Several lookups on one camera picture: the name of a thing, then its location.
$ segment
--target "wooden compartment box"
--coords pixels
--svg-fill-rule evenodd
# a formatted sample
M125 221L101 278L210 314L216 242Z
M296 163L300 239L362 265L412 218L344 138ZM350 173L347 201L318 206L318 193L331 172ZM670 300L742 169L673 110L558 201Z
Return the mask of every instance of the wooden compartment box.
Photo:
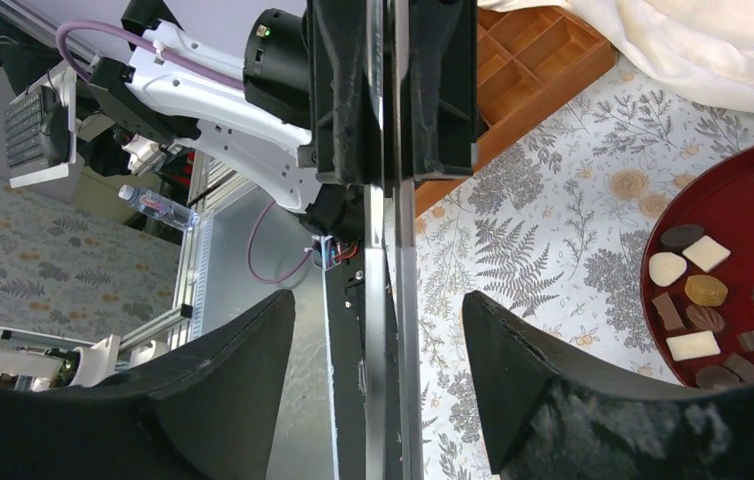
M615 63L610 43L560 8L477 10L477 106L489 130L474 170L518 141ZM420 215L462 180L416 189Z

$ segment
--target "red tray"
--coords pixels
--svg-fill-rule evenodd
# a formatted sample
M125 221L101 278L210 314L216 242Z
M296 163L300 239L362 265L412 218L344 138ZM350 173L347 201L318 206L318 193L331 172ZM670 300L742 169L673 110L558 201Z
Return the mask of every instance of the red tray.
M671 358L666 338L692 333L696 330L667 333L651 300L669 292L681 318L686 322L685 309L691 302L683 293L689 275L703 273L692 262L677 282L661 288L648 278L648 258L661 251L660 235L677 225L695 223L706 234L730 250L730 257L716 267L710 275L727 285L729 294L725 303L716 310L727 320L729 329L716 336L721 354L675 362ZM754 364L754 353L745 353L736 336L754 330L754 147L719 163L704 172L671 202L660 218L642 258L642 308L648 328L657 348L684 385L695 386L695 373L707 365L721 365L733 352Z

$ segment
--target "table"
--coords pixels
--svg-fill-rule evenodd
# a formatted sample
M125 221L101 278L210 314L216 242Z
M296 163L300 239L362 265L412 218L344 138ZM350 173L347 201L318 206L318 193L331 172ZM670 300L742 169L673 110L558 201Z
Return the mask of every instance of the table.
M418 218L428 479L490 478L460 318L465 292L482 290L565 342L676 383L643 318L642 251L683 187L752 145L754 114L693 104L622 57ZM499 255L509 256L505 267ZM508 281L516 272L517 285Z

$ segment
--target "white cloth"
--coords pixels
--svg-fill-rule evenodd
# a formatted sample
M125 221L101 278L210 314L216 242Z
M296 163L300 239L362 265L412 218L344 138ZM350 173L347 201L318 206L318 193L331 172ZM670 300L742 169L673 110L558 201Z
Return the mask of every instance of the white cloth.
M582 18L670 91L754 112L754 0L478 0L502 12L544 5Z

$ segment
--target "plastic bottle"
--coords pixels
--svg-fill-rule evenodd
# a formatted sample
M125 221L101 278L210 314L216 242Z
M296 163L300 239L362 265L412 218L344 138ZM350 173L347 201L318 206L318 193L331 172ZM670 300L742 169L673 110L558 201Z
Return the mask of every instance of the plastic bottle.
M188 232L197 225L197 213L152 190L124 185L118 196L139 212L178 230Z

